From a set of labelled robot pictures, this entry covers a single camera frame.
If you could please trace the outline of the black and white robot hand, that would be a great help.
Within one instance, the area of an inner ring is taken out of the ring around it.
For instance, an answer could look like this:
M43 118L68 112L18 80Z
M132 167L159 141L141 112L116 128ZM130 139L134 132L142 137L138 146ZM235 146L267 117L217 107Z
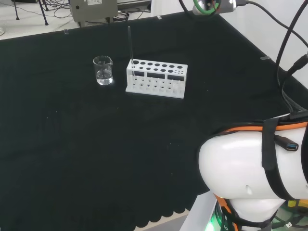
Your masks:
M197 0L193 0L196 9L203 15L214 15L220 7L221 1L217 3L212 1L212 8L210 10L203 9Z

